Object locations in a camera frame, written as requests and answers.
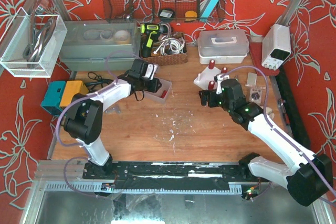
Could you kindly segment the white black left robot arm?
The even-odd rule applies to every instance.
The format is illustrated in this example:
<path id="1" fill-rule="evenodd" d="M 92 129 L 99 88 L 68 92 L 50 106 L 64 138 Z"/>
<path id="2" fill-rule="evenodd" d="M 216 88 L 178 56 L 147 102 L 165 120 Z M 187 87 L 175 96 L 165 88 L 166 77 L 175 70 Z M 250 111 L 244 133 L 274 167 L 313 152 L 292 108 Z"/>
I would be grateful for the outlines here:
<path id="1" fill-rule="evenodd" d="M 76 94 L 66 107 L 64 130 L 89 154 L 89 164 L 101 176 L 111 175 L 112 155 L 105 149 L 100 134 L 103 112 L 136 92 L 156 93 L 162 86 L 155 77 L 158 65 L 135 59 L 131 69 L 104 88 L 87 95 Z"/>

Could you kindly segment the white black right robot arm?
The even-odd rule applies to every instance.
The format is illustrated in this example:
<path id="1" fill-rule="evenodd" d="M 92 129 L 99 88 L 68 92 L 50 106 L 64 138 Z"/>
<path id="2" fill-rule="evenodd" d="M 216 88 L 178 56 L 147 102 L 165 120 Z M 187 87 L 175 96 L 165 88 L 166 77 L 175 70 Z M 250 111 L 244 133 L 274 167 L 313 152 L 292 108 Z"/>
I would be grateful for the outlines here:
<path id="1" fill-rule="evenodd" d="M 278 164 L 250 153 L 239 161 L 245 173 L 282 186 L 302 206 L 309 206 L 332 190 L 331 159 L 300 145 L 259 105 L 248 102 L 237 80 L 221 80 L 217 89 L 202 90 L 199 97 L 203 106 L 221 107 L 228 112 L 236 124 L 262 140 L 284 162 Z"/>

